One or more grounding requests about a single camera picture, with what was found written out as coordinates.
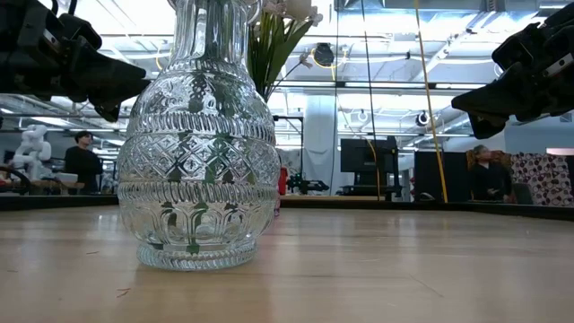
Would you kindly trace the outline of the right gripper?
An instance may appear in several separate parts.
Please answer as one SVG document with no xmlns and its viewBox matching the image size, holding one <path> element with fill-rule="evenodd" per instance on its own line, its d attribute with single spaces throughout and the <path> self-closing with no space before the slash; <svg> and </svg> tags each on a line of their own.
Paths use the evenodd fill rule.
<svg viewBox="0 0 574 323">
<path fill-rule="evenodd" d="M 492 59 L 503 70 L 500 78 L 451 101 L 468 113 L 476 139 L 503 131 L 510 115 L 531 119 L 573 110 L 573 4 L 508 37 Z"/>
</svg>

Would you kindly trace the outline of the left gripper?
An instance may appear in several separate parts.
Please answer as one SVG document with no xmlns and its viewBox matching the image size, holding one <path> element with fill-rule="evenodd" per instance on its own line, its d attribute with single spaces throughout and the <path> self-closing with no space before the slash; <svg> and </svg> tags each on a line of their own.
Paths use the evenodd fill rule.
<svg viewBox="0 0 574 323">
<path fill-rule="evenodd" d="M 69 1 L 61 13 L 58 0 L 48 6 L 38 0 L 1 2 L 1 92 L 88 100 L 115 123 L 120 103 L 151 81 L 144 69 L 97 51 L 101 37 L 74 15 L 76 6 Z"/>
</svg>

